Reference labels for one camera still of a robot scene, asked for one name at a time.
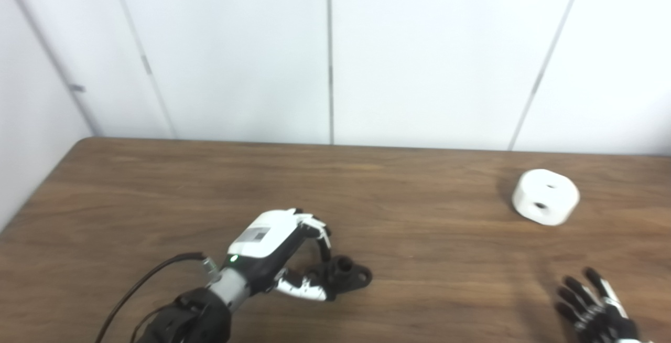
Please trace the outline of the white and black left hand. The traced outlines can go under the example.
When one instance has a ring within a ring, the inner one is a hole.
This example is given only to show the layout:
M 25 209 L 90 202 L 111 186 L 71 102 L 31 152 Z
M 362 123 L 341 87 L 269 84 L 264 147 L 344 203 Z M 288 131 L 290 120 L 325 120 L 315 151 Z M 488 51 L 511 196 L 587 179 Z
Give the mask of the white and black left hand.
M 306 240 L 315 240 L 321 261 L 331 260 L 331 231 L 327 224 L 301 209 L 262 212 L 228 248 L 221 267 L 221 278 L 212 291 L 223 297 L 223 283 L 232 280 L 240 286 L 242 303 L 259 293 L 277 290 L 295 298 L 332 302 L 335 293 L 319 280 L 286 267 L 288 260 Z

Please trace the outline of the white and black right hand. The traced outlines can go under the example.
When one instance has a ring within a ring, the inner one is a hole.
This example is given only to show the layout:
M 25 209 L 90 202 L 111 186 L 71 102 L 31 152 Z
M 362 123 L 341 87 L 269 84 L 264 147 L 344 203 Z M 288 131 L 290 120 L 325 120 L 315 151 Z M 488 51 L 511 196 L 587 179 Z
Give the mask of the white and black right hand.
M 594 268 L 584 268 L 583 274 L 590 286 L 564 276 L 557 289 L 560 301 L 555 304 L 577 342 L 644 342 L 611 283 Z

